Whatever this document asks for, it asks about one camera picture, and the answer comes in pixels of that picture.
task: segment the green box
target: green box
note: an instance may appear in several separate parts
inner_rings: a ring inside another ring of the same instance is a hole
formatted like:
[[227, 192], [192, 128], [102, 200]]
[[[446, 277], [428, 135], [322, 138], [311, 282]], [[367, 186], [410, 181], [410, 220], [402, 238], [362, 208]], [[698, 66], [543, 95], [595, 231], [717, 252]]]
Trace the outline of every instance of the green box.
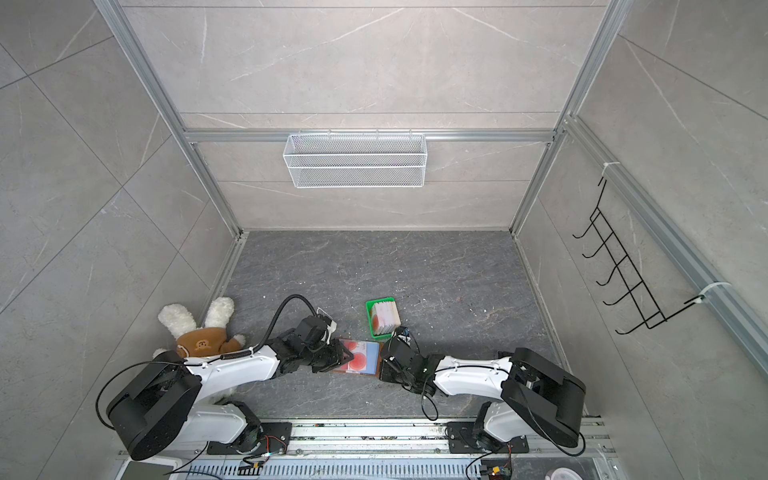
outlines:
[[391, 333], [385, 333], [384, 335], [373, 335], [373, 319], [371, 318], [371, 307], [374, 303], [380, 303], [380, 302], [394, 302], [395, 299], [393, 299], [391, 296], [388, 296], [386, 298], [380, 298], [378, 300], [369, 300], [366, 302], [366, 315], [368, 316], [368, 327], [371, 329], [371, 338], [374, 340], [387, 340], [392, 337]]

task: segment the white wire basket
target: white wire basket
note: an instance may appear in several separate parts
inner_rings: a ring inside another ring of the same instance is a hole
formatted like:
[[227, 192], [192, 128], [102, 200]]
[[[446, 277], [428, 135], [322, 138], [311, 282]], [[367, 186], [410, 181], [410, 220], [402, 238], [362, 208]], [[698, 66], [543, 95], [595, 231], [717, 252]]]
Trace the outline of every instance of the white wire basket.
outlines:
[[408, 132], [293, 134], [283, 158], [296, 188], [423, 187], [427, 142]]

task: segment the wall hook rack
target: wall hook rack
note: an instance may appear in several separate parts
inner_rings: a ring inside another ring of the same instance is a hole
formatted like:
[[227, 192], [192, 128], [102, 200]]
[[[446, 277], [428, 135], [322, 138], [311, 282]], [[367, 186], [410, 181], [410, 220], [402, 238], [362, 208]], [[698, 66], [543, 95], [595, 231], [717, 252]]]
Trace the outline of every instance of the wall hook rack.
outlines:
[[[620, 296], [618, 300], [616, 300], [615, 302], [611, 302], [611, 303], [606, 303], [605, 301], [603, 301], [603, 304], [608, 305], [608, 306], [616, 305], [617, 303], [622, 301], [624, 298], [629, 296], [632, 299], [632, 302], [634, 303], [635, 308], [637, 308], [637, 312], [640, 314], [640, 316], [642, 318], [642, 321], [640, 323], [638, 323], [636, 326], [632, 327], [628, 331], [626, 331], [626, 332], [619, 332], [618, 330], [615, 330], [615, 332], [618, 333], [619, 335], [627, 335], [628, 333], [632, 333], [633, 331], [637, 330], [638, 328], [640, 328], [643, 325], [645, 325], [646, 328], [648, 328], [649, 330], [650, 329], [654, 329], [657, 326], [661, 325], [662, 323], [667, 322], [669, 319], [671, 319], [673, 316], [676, 316], [678, 313], [682, 313], [683, 311], [685, 311], [685, 310], [691, 308], [692, 306], [697, 305], [698, 303], [700, 303], [701, 300], [703, 300], [704, 295], [703, 295], [703, 293], [700, 293], [699, 295], [696, 295], [695, 297], [686, 300], [685, 302], [683, 302], [683, 307], [682, 308], [680, 308], [677, 312], [672, 313], [670, 315], [666, 315], [666, 314], [664, 314], [664, 312], [661, 311], [661, 308], [659, 307], [658, 302], [654, 298], [654, 295], [650, 291], [650, 288], [648, 288], [648, 285], [645, 283], [645, 279], [643, 278], [642, 275], [640, 275], [640, 271], [634, 265], [634, 261], [632, 261], [632, 258], [629, 256], [629, 253], [627, 252], [627, 249], [624, 248], [624, 244], [621, 242], [621, 239], [618, 237], [618, 235], [614, 231], [614, 228], [611, 226], [611, 223], [608, 221], [606, 216], [603, 215], [602, 210], [600, 210], [600, 200], [603, 199], [603, 192], [605, 192], [605, 184], [606, 184], [605, 177], [601, 177], [600, 182], [598, 183], [598, 187], [602, 186], [602, 188], [600, 190], [600, 196], [598, 197], [598, 203], [597, 203], [597, 205], [595, 205], [594, 210], [592, 211], [592, 213], [589, 216], [589, 220], [590, 220], [589, 226], [587, 227], [587, 229], [581, 235], [578, 235], [578, 236], [574, 235], [573, 238], [582, 238], [582, 237], [584, 237], [584, 235], [586, 235], [589, 232], [589, 230], [594, 229], [594, 231], [598, 234], [598, 237], [600, 237], [600, 240], [601, 240], [602, 243], [600, 244], [598, 249], [595, 250], [591, 255], [585, 255], [583, 253], [581, 255], [584, 258], [592, 258], [595, 255], [597, 255], [600, 250], [605, 248], [605, 250], [608, 252], [608, 256], [611, 257], [611, 261], [614, 264], [614, 267], [611, 269], [611, 273], [608, 275], [608, 280], [605, 280], [604, 283], [598, 282], [596, 280], [595, 283], [597, 285], [600, 285], [600, 286], [606, 286], [606, 285], [608, 285], [610, 283], [611, 279], [613, 279], [614, 274], [616, 272], [618, 272], [619, 273], [619, 277], [621, 278], [621, 281], [624, 283], [624, 286], [627, 288], [627, 292], [624, 295]], [[600, 232], [600, 230], [597, 228], [597, 226], [595, 226], [594, 223], [598, 220], [598, 218], [602, 218], [603, 221], [605, 222], [605, 224], [608, 226], [609, 234], [607, 236], [604, 236]], [[614, 253], [611, 252], [611, 249], [608, 248], [607, 243], [608, 243], [608, 241], [609, 241], [609, 239], [611, 237], [616, 239], [617, 243], [619, 244], [619, 247], [621, 247], [621, 252], [622, 252], [621, 255], [614, 255]], [[629, 283], [627, 282], [627, 279], [624, 277], [624, 274], [621, 272], [621, 269], [619, 268], [619, 266], [623, 262], [625, 262], [625, 261], [629, 262], [629, 264], [634, 269], [634, 272], [637, 274], [637, 278], [640, 279], [640, 281], [637, 282], [634, 286], [629, 286]], [[646, 318], [645, 314], [643, 314], [643, 310], [640, 308], [640, 305], [637, 303], [637, 299], [634, 297], [634, 293], [633, 292], [637, 288], [640, 288], [640, 287], [645, 288], [645, 291], [648, 293], [648, 296], [653, 301], [654, 306], [656, 307], [656, 311], [652, 315], [650, 315], [648, 318]], [[649, 323], [651, 320], [653, 320], [654, 318], [656, 318], [658, 316], [661, 317], [661, 320], [657, 321], [654, 324], [650, 324]]]

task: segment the plush bunny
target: plush bunny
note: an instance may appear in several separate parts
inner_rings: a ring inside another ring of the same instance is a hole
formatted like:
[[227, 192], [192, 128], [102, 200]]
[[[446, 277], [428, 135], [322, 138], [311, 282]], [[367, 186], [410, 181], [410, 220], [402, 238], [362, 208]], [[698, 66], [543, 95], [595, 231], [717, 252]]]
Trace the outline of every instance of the plush bunny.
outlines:
[[[243, 335], [235, 335], [227, 341], [227, 324], [234, 310], [232, 299], [222, 296], [210, 303], [204, 327], [197, 328], [190, 311], [178, 303], [164, 306], [157, 319], [176, 339], [176, 352], [181, 358], [212, 356], [236, 352], [245, 346]], [[154, 356], [164, 351], [159, 349]]]

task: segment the black mounting plate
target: black mounting plate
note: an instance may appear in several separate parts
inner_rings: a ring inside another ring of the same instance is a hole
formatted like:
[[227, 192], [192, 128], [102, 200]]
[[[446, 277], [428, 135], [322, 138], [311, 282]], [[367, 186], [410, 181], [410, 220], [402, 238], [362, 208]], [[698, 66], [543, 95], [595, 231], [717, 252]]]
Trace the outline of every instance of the black mounting plate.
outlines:
[[[290, 444], [290, 434], [293, 429], [293, 423], [291, 422], [264, 422], [261, 424], [261, 437], [267, 435], [277, 437], [283, 440], [286, 445]], [[270, 451], [279, 452], [283, 448], [283, 444], [275, 439], [270, 439]], [[231, 445], [226, 443], [211, 442], [208, 445], [208, 455], [243, 455], [235, 450]], [[248, 452], [248, 455], [261, 455], [266, 453], [266, 439], [259, 443], [252, 452]]]
[[[445, 424], [448, 428], [446, 435], [448, 437], [448, 448], [451, 453], [486, 453], [485, 450], [476, 449], [467, 445], [465, 439], [472, 440], [473, 422], [448, 422]], [[512, 453], [529, 453], [528, 440], [523, 437], [514, 437], [509, 441], [512, 447]], [[499, 453], [508, 452], [502, 449]]]

